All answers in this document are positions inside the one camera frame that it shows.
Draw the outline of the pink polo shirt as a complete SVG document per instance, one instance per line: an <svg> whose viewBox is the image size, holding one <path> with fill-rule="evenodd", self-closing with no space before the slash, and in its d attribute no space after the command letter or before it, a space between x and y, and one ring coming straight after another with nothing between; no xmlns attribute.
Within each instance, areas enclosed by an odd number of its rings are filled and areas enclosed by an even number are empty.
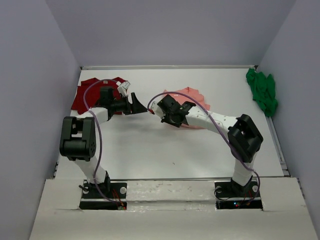
<svg viewBox="0 0 320 240"><path fill-rule="evenodd" d="M199 90L191 88L191 87L186 87L180 90L176 90L174 91L176 93L170 93L169 95L176 101L178 102L181 106L184 105L184 102L191 102L191 103L195 103L192 99L196 100L202 107L204 107L207 111L210 110L211 106L207 103L205 103L205 97L199 92ZM192 99L189 99L181 94L184 94L186 96L191 97ZM196 125L190 125L189 123L187 124L187 120L186 120L186 116L183 115L182 116L184 120L182 120L182 123L180 125L180 127L183 128L189 128L189 129L204 129L203 127L200 126L196 126ZM178 127L175 125L175 123L170 123L168 121L164 121L161 120L162 123L167 123L170 125L173 125L174 127Z"/></svg>

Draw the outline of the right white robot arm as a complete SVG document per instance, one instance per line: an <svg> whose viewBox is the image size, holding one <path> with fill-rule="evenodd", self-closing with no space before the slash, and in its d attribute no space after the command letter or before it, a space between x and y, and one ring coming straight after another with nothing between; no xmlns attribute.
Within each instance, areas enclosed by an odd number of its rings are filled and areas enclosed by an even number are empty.
<svg viewBox="0 0 320 240"><path fill-rule="evenodd" d="M264 141L262 134L246 114L240 117L221 115L206 110L190 97L180 104L166 94L160 101L152 102L150 110L163 123L174 127L182 125L197 127L220 135L235 157L234 172L230 190L235 196L242 196L252 181L254 160Z"/></svg>

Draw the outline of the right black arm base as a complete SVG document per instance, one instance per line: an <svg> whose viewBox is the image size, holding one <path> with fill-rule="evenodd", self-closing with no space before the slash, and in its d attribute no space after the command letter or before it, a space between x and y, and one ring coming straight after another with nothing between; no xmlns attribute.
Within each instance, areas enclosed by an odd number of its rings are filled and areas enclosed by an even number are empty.
<svg viewBox="0 0 320 240"><path fill-rule="evenodd" d="M240 186L233 180L214 183L213 194L218 210L262 210L260 194L261 180L251 179L245 186Z"/></svg>

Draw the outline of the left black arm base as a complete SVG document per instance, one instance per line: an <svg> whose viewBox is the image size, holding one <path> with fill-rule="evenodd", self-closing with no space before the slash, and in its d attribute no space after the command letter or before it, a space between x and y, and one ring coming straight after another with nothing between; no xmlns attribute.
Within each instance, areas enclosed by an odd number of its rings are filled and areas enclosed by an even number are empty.
<svg viewBox="0 0 320 240"><path fill-rule="evenodd" d="M125 211L127 209L128 184L124 181L111 181L109 191L102 183L98 185L86 179L78 187L81 189L79 208L81 210Z"/></svg>

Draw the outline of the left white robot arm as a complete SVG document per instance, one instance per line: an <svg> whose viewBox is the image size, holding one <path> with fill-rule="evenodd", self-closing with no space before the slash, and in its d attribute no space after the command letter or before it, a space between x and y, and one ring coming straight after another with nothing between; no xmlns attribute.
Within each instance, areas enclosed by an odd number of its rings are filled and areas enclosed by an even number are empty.
<svg viewBox="0 0 320 240"><path fill-rule="evenodd" d="M102 154L96 156L96 133L99 135L99 144L102 144L100 124L109 121L116 113L135 115L147 112L135 93L132 92L129 99L125 87L119 86L117 90L119 99L114 96L112 87L102 87L95 107L78 116L66 116L62 121L60 155L75 163L84 173L87 179L84 189L87 192L94 191L101 198L110 194L111 180L100 165Z"/></svg>

